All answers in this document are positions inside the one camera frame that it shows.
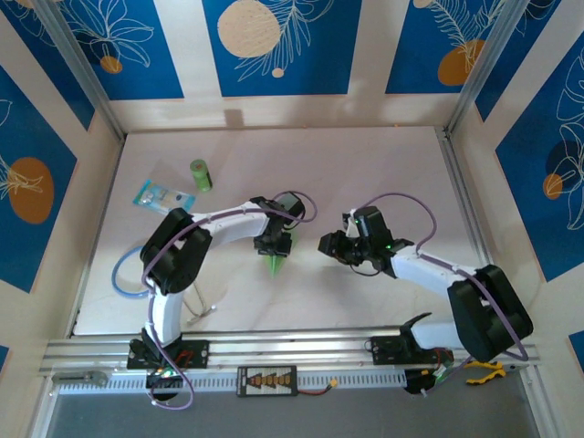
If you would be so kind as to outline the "yellow handled pliers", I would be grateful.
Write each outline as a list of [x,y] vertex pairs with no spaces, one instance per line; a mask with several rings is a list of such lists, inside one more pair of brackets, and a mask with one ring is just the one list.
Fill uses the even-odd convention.
[[480,362],[477,360],[470,361],[464,365],[465,369],[477,368],[487,370],[488,373],[480,379],[467,379],[465,383],[471,386],[481,386],[489,381],[503,379],[508,374],[523,370],[527,365],[504,364],[501,361]]

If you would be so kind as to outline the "small black circuit board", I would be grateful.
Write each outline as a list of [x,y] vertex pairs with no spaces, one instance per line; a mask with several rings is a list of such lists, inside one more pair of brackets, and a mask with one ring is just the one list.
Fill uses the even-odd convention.
[[183,378],[173,368],[159,368],[146,377],[146,388],[151,389],[179,389],[183,386]]
[[441,382],[448,376],[448,373],[447,369],[406,370],[405,390],[412,395],[427,395],[439,387]]

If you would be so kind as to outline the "aluminium extrusion rail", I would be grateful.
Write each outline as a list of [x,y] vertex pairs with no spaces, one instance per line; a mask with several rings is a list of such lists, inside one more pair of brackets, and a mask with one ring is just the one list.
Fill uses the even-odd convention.
[[[396,336],[396,326],[275,331],[187,332],[183,340],[210,342],[207,368],[292,364],[303,370],[371,369],[365,344],[372,337]],[[39,373],[124,370],[130,341],[137,334],[73,336],[48,342]]]

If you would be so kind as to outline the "green cylindrical can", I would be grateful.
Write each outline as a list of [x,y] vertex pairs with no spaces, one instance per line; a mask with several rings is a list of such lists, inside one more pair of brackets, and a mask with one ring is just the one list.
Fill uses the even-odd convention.
[[200,192],[209,192],[213,189],[212,179],[204,160],[197,159],[192,161],[190,163],[190,171]]

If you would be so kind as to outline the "blue blister pack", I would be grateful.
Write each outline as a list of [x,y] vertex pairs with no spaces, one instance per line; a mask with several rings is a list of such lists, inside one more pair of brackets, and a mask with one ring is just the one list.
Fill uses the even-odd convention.
[[195,203],[195,196],[147,180],[133,198],[133,203],[160,214],[168,214],[176,208],[189,212]]

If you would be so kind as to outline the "aluminium frame post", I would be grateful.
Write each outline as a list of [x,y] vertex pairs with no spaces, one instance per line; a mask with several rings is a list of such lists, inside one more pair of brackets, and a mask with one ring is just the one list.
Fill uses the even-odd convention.
[[492,31],[487,37],[483,49],[469,74],[468,80],[462,88],[452,116],[443,127],[443,133],[447,139],[450,140],[457,129],[461,127],[466,113],[475,103],[497,60],[500,58],[510,37],[514,33],[516,25],[526,11],[529,1],[505,1],[501,14],[496,19]]
[[113,136],[119,142],[124,142],[126,133],[110,106],[110,100],[58,6],[52,0],[31,0],[31,3],[95,111],[101,116]]

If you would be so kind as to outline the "light green paper sheet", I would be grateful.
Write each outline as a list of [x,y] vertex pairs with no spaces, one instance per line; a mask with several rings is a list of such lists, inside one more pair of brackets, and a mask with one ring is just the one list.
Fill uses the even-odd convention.
[[[291,231],[290,232],[290,239],[291,239],[291,247],[290,251],[292,252],[297,245],[297,232]],[[283,269],[284,264],[287,262],[289,257],[291,256],[291,252],[286,255],[263,255],[262,259],[264,265],[268,270],[268,274],[271,278],[276,278],[280,271]]]

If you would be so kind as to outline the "blue handled tools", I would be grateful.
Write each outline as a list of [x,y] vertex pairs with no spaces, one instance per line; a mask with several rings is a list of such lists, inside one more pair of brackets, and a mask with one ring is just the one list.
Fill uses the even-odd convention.
[[[128,291],[123,289],[118,281],[118,273],[123,263],[131,256],[139,253],[142,250],[142,248],[143,248],[142,245],[133,247],[131,250],[122,255],[112,268],[110,274],[110,282],[114,291],[121,297],[125,297],[128,299],[145,299],[149,296],[148,289],[142,291]],[[195,311],[185,298],[182,300],[188,312],[191,314],[191,317],[186,322],[188,326],[192,326],[201,319],[209,317],[212,313],[214,313],[217,310],[217,306],[215,304],[208,304],[206,302],[205,298],[203,297],[202,290],[199,288],[196,282],[193,283],[192,288],[201,304],[202,309],[200,311]]]

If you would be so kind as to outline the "aluminium side rail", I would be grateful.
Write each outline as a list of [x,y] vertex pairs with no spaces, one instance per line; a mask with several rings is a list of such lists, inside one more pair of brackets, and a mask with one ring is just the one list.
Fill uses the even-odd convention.
[[457,330],[461,332],[462,329],[470,327],[479,331],[505,330],[506,319],[499,317],[489,301],[481,300],[481,297],[484,297],[482,290],[485,285],[475,276],[476,270],[492,266],[492,257],[486,248],[460,163],[444,129],[436,128],[435,132],[464,221],[469,242],[467,246],[470,248],[468,255],[463,255],[462,251],[458,250],[456,255],[447,258],[449,263],[454,263],[455,271],[462,271],[465,275],[462,280],[456,280],[454,285],[448,288],[448,297]]

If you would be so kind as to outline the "black board with orange connectors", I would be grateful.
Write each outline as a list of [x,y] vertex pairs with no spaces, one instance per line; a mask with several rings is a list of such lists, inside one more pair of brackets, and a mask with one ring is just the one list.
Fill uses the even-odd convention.
[[298,396],[297,367],[239,367],[236,379],[236,395],[240,398]]

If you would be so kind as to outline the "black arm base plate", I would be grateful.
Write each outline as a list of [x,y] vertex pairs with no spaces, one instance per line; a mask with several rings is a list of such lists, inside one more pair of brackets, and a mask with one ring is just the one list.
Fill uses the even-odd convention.
[[370,353],[375,365],[439,365],[454,362],[449,349],[424,349],[414,339],[402,336],[371,337]]
[[[164,350],[181,369],[206,369],[209,359],[210,342],[207,340],[179,339]],[[165,359],[153,343],[133,339],[127,358],[128,370],[153,370],[166,368],[170,362]]]

